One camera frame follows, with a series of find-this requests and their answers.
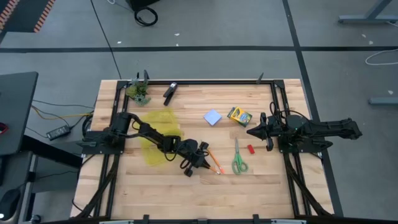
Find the green scissors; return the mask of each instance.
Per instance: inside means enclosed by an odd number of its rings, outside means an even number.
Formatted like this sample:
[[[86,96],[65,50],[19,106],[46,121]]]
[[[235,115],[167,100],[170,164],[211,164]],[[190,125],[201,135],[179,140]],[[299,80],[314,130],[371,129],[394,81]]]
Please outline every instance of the green scissors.
[[[242,172],[248,171],[248,165],[243,162],[241,155],[239,154],[238,139],[235,138],[235,158],[232,161],[232,170],[236,175],[240,175]]]

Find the blue sticky note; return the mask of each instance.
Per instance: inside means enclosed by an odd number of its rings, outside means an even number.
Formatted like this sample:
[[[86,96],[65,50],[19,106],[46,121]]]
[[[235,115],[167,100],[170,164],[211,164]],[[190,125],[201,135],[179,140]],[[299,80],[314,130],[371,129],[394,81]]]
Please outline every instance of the blue sticky note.
[[[217,123],[217,121],[219,121],[221,119],[221,115],[219,113],[217,113],[216,110],[213,109],[213,110],[207,112],[207,114],[205,114],[204,118],[207,122],[209,122],[210,125],[213,126]]]

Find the orange pencil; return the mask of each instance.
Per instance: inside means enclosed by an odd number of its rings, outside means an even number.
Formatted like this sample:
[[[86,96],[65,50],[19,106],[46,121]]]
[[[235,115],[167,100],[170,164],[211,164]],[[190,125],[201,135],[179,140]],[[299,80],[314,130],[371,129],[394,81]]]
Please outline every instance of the orange pencil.
[[[211,153],[211,151],[209,149],[207,149],[207,151],[209,152],[211,158],[213,158],[213,160],[216,162],[218,168],[220,169],[222,174],[225,174],[224,169],[221,167],[221,165],[218,163],[216,157],[213,155],[213,153]]]

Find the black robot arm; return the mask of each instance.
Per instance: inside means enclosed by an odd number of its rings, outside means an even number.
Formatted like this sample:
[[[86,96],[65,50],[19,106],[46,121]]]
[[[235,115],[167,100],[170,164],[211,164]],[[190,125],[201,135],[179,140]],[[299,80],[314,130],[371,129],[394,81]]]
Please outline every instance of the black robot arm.
[[[344,139],[357,139],[362,136],[358,125],[351,118],[341,121],[315,122],[300,115],[287,115],[282,121],[281,113],[268,117],[261,113],[260,125],[247,130],[247,133],[259,139],[267,140],[267,150],[274,143],[271,137],[277,137],[280,148],[287,152],[320,152],[332,146],[332,142],[320,137],[339,136]]]
[[[130,122],[133,120],[132,127],[134,123],[139,124],[138,133],[128,135],[128,129],[130,127]],[[208,152],[205,150],[208,144],[202,142],[198,148],[198,142],[193,139],[187,139],[181,141],[180,136],[164,136],[152,128],[148,123],[142,122],[137,115],[132,113],[118,113],[116,119],[111,127],[109,127],[109,133],[114,139],[119,138],[136,138],[142,137],[153,142],[157,148],[165,154],[165,158],[168,161],[174,160],[175,156],[178,154],[183,157],[180,168],[185,169],[184,174],[187,176],[192,175],[192,167],[204,167],[209,169],[210,165],[207,163],[205,156]],[[173,158],[169,159],[167,154],[174,154]]]

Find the red eraser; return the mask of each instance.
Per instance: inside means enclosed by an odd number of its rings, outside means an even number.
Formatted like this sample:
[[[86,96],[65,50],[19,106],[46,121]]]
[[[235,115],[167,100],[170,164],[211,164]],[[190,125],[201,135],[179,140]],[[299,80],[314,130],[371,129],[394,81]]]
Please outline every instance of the red eraser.
[[[250,151],[250,154],[254,154],[253,146],[248,145],[248,149],[249,149],[249,151]]]

